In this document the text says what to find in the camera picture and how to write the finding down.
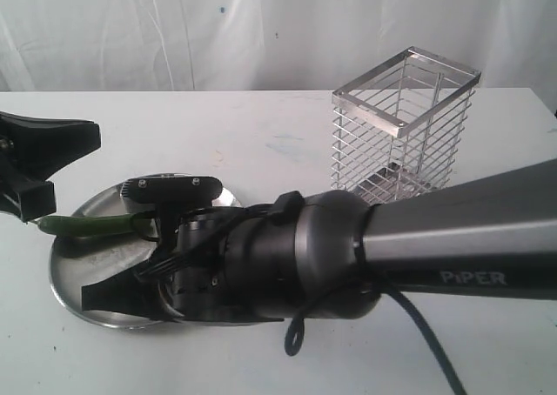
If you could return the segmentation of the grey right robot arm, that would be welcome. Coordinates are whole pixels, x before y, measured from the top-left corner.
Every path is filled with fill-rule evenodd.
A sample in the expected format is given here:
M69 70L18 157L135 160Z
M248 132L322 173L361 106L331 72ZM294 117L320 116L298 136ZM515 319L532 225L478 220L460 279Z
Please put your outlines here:
M84 311L250 325L359 318L389 290L553 300L552 160L397 202L349 191L215 206L211 177L138 180L156 249L81 289Z

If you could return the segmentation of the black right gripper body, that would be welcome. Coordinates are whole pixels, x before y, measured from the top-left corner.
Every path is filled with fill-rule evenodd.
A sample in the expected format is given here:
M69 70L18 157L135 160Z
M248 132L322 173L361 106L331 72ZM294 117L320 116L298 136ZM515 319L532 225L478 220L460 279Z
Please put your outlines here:
M226 272L232 234L250 224L279 224L272 207L192 210L178 218L175 245L159 244L147 261L147 317L169 323L259 325L277 317L259 314L234 291Z

